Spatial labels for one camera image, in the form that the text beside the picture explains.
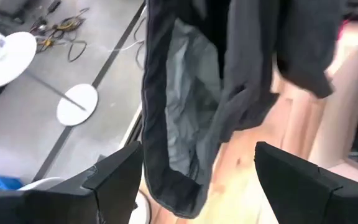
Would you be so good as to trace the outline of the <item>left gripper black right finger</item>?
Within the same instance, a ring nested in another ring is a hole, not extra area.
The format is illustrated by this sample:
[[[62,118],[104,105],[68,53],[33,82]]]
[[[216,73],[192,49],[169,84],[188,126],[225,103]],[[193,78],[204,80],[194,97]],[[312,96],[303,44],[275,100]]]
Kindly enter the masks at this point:
[[[358,182],[262,141],[255,168],[279,223],[358,224]]]

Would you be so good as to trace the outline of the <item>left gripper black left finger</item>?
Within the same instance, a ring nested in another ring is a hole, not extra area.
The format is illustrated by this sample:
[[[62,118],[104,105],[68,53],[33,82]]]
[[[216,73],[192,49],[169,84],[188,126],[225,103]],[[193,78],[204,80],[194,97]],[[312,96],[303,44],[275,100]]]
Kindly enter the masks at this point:
[[[0,191],[0,223],[128,223],[142,173],[134,141],[47,190]]]

